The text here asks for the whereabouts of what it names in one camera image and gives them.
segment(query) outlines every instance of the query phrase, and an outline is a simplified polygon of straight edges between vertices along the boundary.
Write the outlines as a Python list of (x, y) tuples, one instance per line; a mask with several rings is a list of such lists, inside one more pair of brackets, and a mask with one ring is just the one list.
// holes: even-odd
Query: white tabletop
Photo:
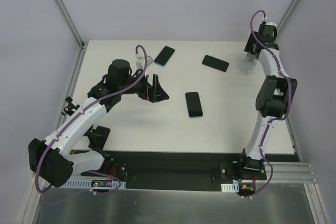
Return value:
[[(135, 67), (136, 45), (145, 47), (153, 59), (164, 46), (175, 49), (165, 67), (151, 64), (150, 75), (159, 75), (169, 100), (150, 103), (137, 95), (123, 95), (121, 102), (94, 126), (109, 127), (104, 150), (240, 153), (254, 129), (256, 96), (265, 79), (261, 64), (251, 69), (244, 62), (245, 42), (219, 41), (116, 41), (91, 40), (73, 95), (81, 104), (114, 59), (125, 59)], [(202, 65), (205, 55), (229, 62), (226, 72)], [(185, 93), (200, 95), (203, 117), (189, 118)], [(87, 150), (83, 137), (75, 150)], [(285, 122), (279, 122), (267, 153), (293, 154)]]

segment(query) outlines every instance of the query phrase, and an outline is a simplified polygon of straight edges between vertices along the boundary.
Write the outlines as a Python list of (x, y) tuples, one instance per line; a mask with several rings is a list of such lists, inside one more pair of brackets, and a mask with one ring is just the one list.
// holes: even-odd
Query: white wall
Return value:
[(55, 127), (79, 49), (53, 0), (0, 0), (0, 223), (31, 179), (28, 144)]
[(290, 122), (303, 160), (312, 162), (336, 223), (336, 0), (302, 0), (278, 39), (286, 71), (298, 79)]
[(63, 1), (84, 41), (245, 41), (255, 10), (264, 8), (277, 22), (291, 0)]

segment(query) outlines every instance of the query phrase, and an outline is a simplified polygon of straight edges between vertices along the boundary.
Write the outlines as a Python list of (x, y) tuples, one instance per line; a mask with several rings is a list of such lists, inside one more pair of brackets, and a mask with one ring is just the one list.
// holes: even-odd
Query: smartphone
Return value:
[(159, 55), (155, 58), (154, 62), (156, 64), (159, 64), (160, 66), (166, 65), (167, 61), (170, 59), (170, 57), (175, 52), (174, 48), (165, 46), (162, 51), (159, 53)]
[(189, 92), (185, 94), (189, 117), (199, 118), (203, 116), (200, 95), (198, 92)]
[(202, 61), (203, 65), (206, 65), (208, 67), (226, 72), (228, 66), (229, 66), (229, 62), (214, 58), (210, 55), (206, 55)]

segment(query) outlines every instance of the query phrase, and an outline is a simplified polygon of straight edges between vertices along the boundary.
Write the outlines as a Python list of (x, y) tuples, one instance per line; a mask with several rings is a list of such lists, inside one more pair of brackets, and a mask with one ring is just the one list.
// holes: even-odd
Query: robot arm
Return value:
[[(256, 99), (257, 122), (252, 137), (242, 153), (239, 166), (241, 172), (258, 173), (263, 169), (263, 157), (270, 136), (279, 119), (286, 114), (288, 100), (293, 99), (297, 87), (296, 79), (289, 78), (280, 61), (279, 47), (274, 43), (276, 31), (275, 23), (267, 23), (264, 20), (259, 31), (254, 31), (254, 34), (268, 50), (257, 43), (252, 34), (245, 47), (247, 52), (245, 61), (256, 64), (259, 60), (266, 78)], [(291, 97), (289, 97), (288, 78)]]
[[(144, 67), (143, 58), (137, 57), (137, 66)], [(114, 60), (105, 75), (95, 85), (84, 103), (74, 106), (71, 98), (64, 112), (70, 117), (57, 130), (44, 138), (43, 141), (34, 139), (29, 144), (30, 169), (36, 172), (38, 163), (47, 146), (53, 145), (47, 152), (42, 162), (39, 175), (51, 185), (59, 187), (63, 185), (71, 175), (80, 174), (89, 170), (101, 170), (110, 172), (113, 167), (113, 158), (105, 153), (102, 148), (92, 146), (92, 150), (86, 153), (70, 154), (72, 148), (83, 135), (89, 135), (92, 125), (106, 115), (114, 105), (121, 100), (122, 94), (137, 94), (139, 98), (150, 102), (160, 102), (169, 99), (169, 96), (161, 88), (156, 74), (153, 75), (153, 84), (148, 83), (148, 76), (144, 75), (141, 80), (125, 93), (99, 100), (109, 94), (121, 91), (138, 80), (143, 69), (138, 69), (133, 76), (130, 75), (130, 64), (125, 60)], [(104, 128), (105, 138), (110, 130)]]

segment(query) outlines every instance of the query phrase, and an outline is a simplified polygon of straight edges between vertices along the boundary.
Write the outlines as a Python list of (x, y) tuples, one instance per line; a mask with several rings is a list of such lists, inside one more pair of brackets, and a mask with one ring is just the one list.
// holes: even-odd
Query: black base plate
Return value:
[[(221, 178), (220, 165), (229, 167), (241, 156), (241, 153), (106, 152), (126, 164), (126, 188), (153, 190), (221, 191), (221, 184), (230, 184), (232, 179)], [(266, 154), (266, 158), (270, 162), (299, 162), (294, 154)], [(258, 175), (257, 179), (265, 180), (266, 175)]]

